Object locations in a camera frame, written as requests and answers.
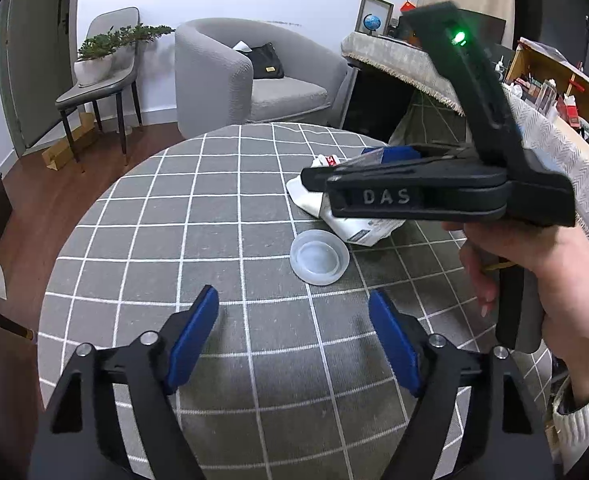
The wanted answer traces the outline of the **white sweater forearm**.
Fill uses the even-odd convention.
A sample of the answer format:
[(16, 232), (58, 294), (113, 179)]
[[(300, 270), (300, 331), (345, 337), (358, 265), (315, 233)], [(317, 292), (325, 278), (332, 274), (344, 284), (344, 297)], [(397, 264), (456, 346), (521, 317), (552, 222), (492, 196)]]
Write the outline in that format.
[(567, 378), (552, 402), (552, 420), (560, 442), (563, 471), (569, 472), (589, 445), (589, 402), (575, 408), (571, 378)]

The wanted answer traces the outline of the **right hand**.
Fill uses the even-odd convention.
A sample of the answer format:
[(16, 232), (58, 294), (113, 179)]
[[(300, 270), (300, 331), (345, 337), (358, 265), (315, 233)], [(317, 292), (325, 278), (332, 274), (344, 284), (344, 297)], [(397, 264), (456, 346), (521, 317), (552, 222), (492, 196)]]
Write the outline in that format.
[(445, 222), (446, 231), (465, 232), (459, 252), (483, 313), (495, 306), (502, 284), (483, 271), (482, 252), (507, 259), (535, 274), (546, 317), (543, 337), (564, 360), (577, 408), (589, 402), (589, 240), (583, 230), (537, 229), (517, 222)]

